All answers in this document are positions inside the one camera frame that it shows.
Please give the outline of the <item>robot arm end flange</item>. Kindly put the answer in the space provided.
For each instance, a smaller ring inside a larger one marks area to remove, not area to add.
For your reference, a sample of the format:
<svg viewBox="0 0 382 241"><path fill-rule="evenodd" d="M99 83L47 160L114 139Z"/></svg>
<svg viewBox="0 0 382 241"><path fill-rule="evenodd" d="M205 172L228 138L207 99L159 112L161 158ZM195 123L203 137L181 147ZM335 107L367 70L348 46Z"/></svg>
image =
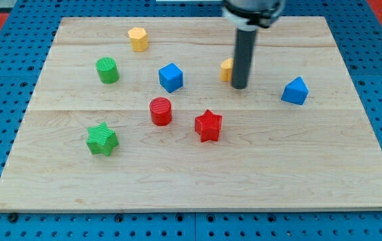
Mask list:
<svg viewBox="0 0 382 241"><path fill-rule="evenodd" d="M238 29L269 28L282 15L286 0L223 0L223 16Z"/></svg>

